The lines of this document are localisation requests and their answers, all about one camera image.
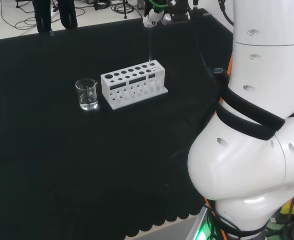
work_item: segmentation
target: orange cable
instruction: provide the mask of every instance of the orange cable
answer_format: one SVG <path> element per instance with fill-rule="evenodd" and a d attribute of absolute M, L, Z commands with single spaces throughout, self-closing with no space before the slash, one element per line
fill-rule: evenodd
<path fill-rule="evenodd" d="M 210 204 L 209 204 L 209 202 L 208 202 L 208 200 L 205 198 L 205 201 L 206 201 L 206 203 L 208 204 L 208 206 L 211 208 L 211 206 L 210 206 Z M 224 240 L 227 240 L 227 236 L 226 236 L 226 234 L 225 234 L 225 232 L 223 231 L 223 230 L 220 230 L 221 231 L 221 233 L 222 233 L 222 236 L 223 236 L 223 239 Z"/>

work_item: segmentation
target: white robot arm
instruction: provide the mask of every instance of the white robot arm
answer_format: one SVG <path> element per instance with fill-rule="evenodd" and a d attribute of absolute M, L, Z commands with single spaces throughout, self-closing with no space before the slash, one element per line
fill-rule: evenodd
<path fill-rule="evenodd" d="M 294 0 L 234 0 L 228 87 L 285 124 L 261 140 L 215 115 L 190 149 L 188 171 L 196 189 L 215 200 L 217 213 L 254 231 L 294 197 L 294 117 L 288 118 L 294 113 Z M 257 123 L 225 101 L 222 107 Z"/>

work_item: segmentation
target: green light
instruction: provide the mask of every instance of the green light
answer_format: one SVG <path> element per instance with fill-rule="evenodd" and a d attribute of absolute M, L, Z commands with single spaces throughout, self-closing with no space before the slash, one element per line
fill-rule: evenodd
<path fill-rule="evenodd" d="M 193 240 L 206 240 L 206 235 L 203 228 L 200 228 Z"/>
<path fill-rule="evenodd" d="M 205 222 L 202 227 L 199 228 L 198 232 L 195 234 L 193 240 L 207 240 L 206 234 L 210 234 L 210 224 Z"/>
<path fill-rule="evenodd" d="M 199 233 L 195 240 L 206 240 L 206 235 L 203 230 Z"/>

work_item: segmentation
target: white surface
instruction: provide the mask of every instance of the white surface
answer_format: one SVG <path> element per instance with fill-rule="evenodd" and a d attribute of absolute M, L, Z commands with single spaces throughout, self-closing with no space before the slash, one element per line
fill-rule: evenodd
<path fill-rule="evenodd" d="M 235 12 L 243 16 L 235 20 L 244 21 L 235 22 L 235 33 L 250 30 L 243 26 L 251 23 L 246 22 L 246 16 L 253 13 L 257 13 L 256 22 L 264 24 L 264 29 L 262 37 L 247 42 L 250 45 L 234 43 L 228 86 L 251 103 L 286 119 L 294 112 L 294 45 L 274 45 L 288 43 L 289 39 L 294 42 L 288 36 L 294 34 L 294 0 L 235 3 Z M 278 3 L 283 7 L 288 4 L 293 11 L 270 7 Z M 289 30 L 269 35 L 279 29 Z M 258 46 L 261 43 L 270 46 Z M 222 105 L 246 119 L 225 102 Z M 243 231 L 261 228 L 294 196 L 294 118 L 286 119 L 272 139 L 263 141 L 237 132 L 215 115 L 190 149 L 188 170 L 196 189 L 205 198 L 217 200 L 220 215 Z"/>
<path fill-rule="evenodd" d="M 2 0 L 3 3 L 3 17 L 4 19 L 11 23 L 12 25 L 15 25 L 17 22 L 23 21 L 27 18 L 34 17 L 34 13 L 24 13 L 21 9 L 16 8 L 16 2 L 14 0 Z M 137 0 L 129 0 L 129 3 L 132 5 L 137 4 Z M 85 3 L 76 1 L 75 5 L 77 7 L 83 7 L 86 6 Z M 226 12 L 230 19 L 233 19 L 233 9 L 232 9 L 232 0 L 227 0 L 226 3 Z M 200 0 L 199 1 L 199 8 L 205 8 L 208 12 L 210 12 L 218 21 L 220 21 L 225 27 L 227 27 L 230 31 L 233 31 L 233 27 L 226 21 L 224 18 L 218 4 L 218 0 Z M 23 8 L 26 11 L 33 11 L 33 6 L 31 3 L 29 3 L 26 6 L 23 6 Z M 82 10 L 77 9 L 77 14 L 81 14 Z M 85 14 L 82 16 L 79 16 L 77 18 L 78 20 L 78 27 L 84 27 L 84 26 L 90 26 L 90 25 L 96 25 L 96 24 L 104 24 L 104 23 L 111 23 L 111 22 L 117 22 L 117 21 L 123 21 L 125 20 L 122 14 L 118 14 L 116 12 L 112 12 L 111 8 L 103 9 L 95 11 L 93 7 L 87 7 L 85 8 Z M 133 11 L 132 13 L 128 14 L 128 20 L 129 19 L 137 19 L 140 16 L 136 11 Z M 59 15 L 57 15 L 53 20 L 59 19 Z M 64 27 L 61 24 L 61 21 L 57 21 L 52 24 L 52 30 L 58 31 L 63 30 Z M 26 35 L 26 34 L 37 34 L 37 28 L 33 28 L 29 31 L 27 30 L 17 30 L 13 27 L 7 25 L 1 18 L 1 5 L 0 5 L 0 39 L 5 38 L 11 38 L 11 37 L 17 37 L 20 35 Z"/>
<path fill-rule="evenodd" d="M 154 65 L 145 62 L 101 75 L 102 94 L 113 110 L 168 92 L 164 85 L 165 69 L 157 60 L 152 63 Z M 125 86 L 110 90 L 119 84 Z"/>
<path fill-rule="evenodd" d="M 137 0 L 128 0 L 130 4 L 136 5 Z M 34 17 L 34 13 L 24 13 L 21 9 L 16 8 L 16 2 L 15 0 L 2 0 L 3 5 L 3 17 L 4 19 L 9 22 L 12 25 L 15 25 L 17 22 L 23 21 L 27 18 Z M 84 2 L 81 1 L 75 1 L 76 7 L 84 7 L 87 6 Z M 23 9 L 27 12 L 33 11 L 32 3 L 30 2 L 28 5 L 23 6 Z M 87 7 L 84 9 L 86 12 L 84 15 L 77 17 L 78 20 L 78 27 L 84 27 L 84 26 L 90 26 L 90 25 L 96 25 L 96 24 L 105 24 L 105 23 L 111 23 L 111 22 L 117 22 L 117 21 L 123 21 L 124 15 L 119 14 L 116 12 L 111 11 L 111 7 L 107 9 L 102 10 L 94 10 L 94 7 Z M 81 9 L 76 9 L 77 15 L 80 15 L 83 11 Z M 136 11 L 133 11 L 132 13 L 127 14 L 127 19 L 137 19 L 140 18 L 139 14 Z M 52 23 L 52 30 L 58 31 L 65 29 L 61 21 L 57 21 Z M 28 31 L 27 34 L 37 34 L 38 30 L 37 28 L 33 28 L 32 30 Z M 7 25 L 1 18 L 1 4 L 0 4 L 0 39 L 5 38 L 11 38 L 11 37 L 17 37 L 20 35 L 25 35 L 26 30 L 17 30 L 9 25 Z"/>
<path fill-rule="evenodd" d="M 294 45 L 294 0 L 234 0 L 237 43 Z"/>
<path fill-rule="evenodd" d="M 194 223 L 192 226 L 192 229 L 190 230 L 186 240 L 194 240 L 196 234 L 198 233 L 199 229 L 201 228 L 202 224 L 205 222 L 205 217 L 207 216 L 208 209 L 203 207 Z"/>
<path fill-rule="evenodd" d="M 165 221 L 161 226 L 153 225 L 149 231 L 139 231 L 134 237 L 126 236 L 125 240 L 185 240 L 199 216 L 203 217 L 203 210 L 197 216 L 189 215 L 186 219 Z"/>
<path fill-rule="evenodd" d="M 294 45 L 252 46 L 234 43 L 228 86 L 247 101 L 287 118 L 294 113 Z M 252 86 L 253 89 L 247 91 L 243 86 Z"/>

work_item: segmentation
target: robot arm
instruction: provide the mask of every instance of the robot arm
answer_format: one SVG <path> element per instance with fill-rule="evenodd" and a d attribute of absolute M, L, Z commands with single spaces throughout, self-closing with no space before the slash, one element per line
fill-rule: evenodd
<path fill-rule="evenodd" d="M 152 28 L 160 21 L 163 25 L 168 25 L 190 20 L 188 0 L 171 0 L 165 4 L 155 3 L 153 0 L 145 0 L 144 9 L 143 24 L 146 28 Z"/>

